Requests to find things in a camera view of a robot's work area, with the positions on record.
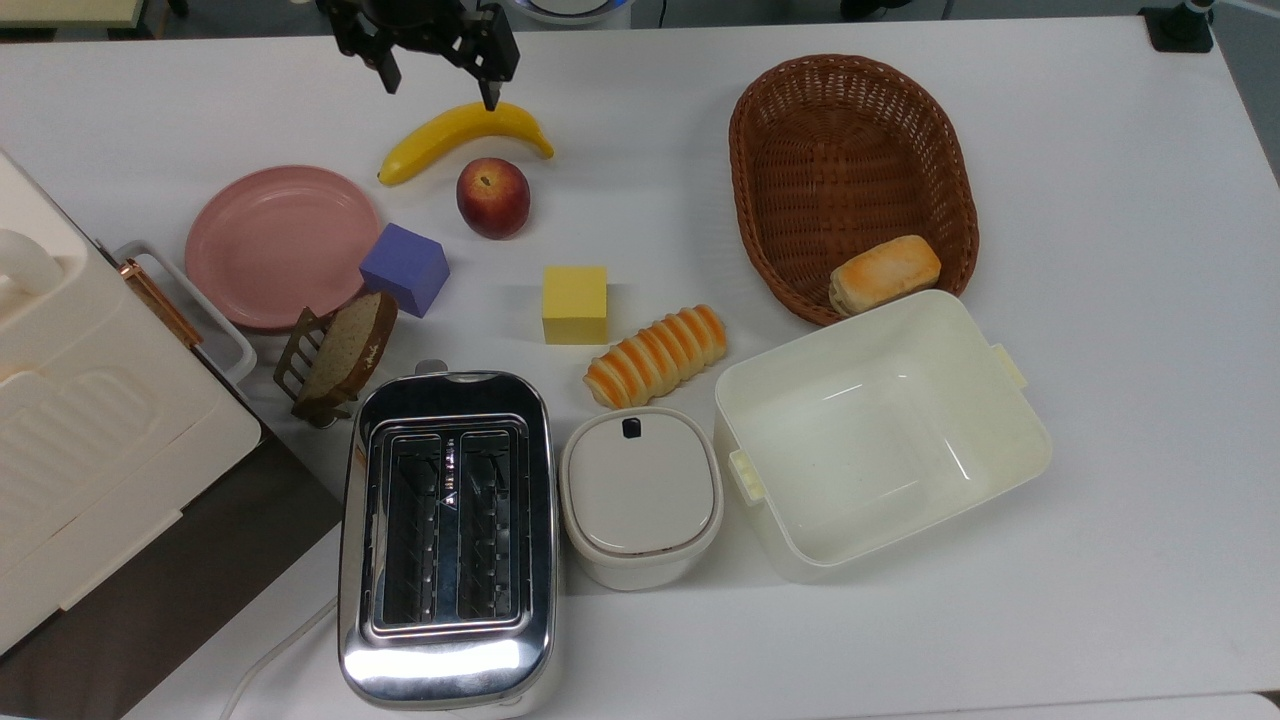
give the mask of purple cube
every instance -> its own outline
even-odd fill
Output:
[[[434,240],[388,223],[360,264],[369,290],[387,291],[401,310],[421,318],[449,277],[444,247]]]

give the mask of toy block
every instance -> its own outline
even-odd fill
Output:
[[[439,242],[388,224],[360,263],[360,274],[365,287],[385,291],[401,310],[421,318],[449,278],[449,263]]]
[[[547,345],[608,345],[605,268],[543,269],[543,337]]]

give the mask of white cable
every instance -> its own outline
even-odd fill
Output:
[[[248,689],[248,684],[253,682],[253,678],[262,671],[262,667],[270,665],[271,661],[279,657],[282,652],[289,648],[289,646],[298,642],[298,639],[307,634],[311,628],[315,628],[320,620],[324,620],[325,615],[333,612],[334,607],[338,607],[338,596],[333,596],[333,600],[326,602],[319,612],[312,615],[311,619],[303,623],[297,630],[293,630],[293,634],[280,641],[280,644],[273,647],[266,655],[260,657],[259,661],[244,673],[244,676],[241,678],[241,682],[236,685],[236,692],[232,693],[232,697],[227,698],[227,706],[223,707],[223,714],[218,716],[218,720],[230,720],[232,712],[236,712],[236,705],[239,702],[241,696],[243,696],[244,691]]]
[[[1266,15],[1268,18],[1280,20],[1280,10],[1267,8],[1261,3],[1254,3],[1253,0],[1219,0],[1224,5],[1234,5],[1242,10],[1252,10],[1260,15]]]

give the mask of brown basket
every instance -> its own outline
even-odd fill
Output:
[[[728,126],[742,245],[773,295],[829,325],[831,272],[902,234],[942,261],[960,295],[978,259],[978,213],[955,129],[893,68],[856,55],[788,60],[753,82]]]

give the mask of banana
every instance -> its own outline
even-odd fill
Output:
[[[378,181],[385,186],[399,184],[425,170],[449,150],[489,135],[503,135],[530,142],[543,152],[544,158],[556,154],[538,127],[538,120],[524,108],[502,102],[490,111],[485,110],[484,102],[471,102],[440,113],[399,141],[383,160]]]

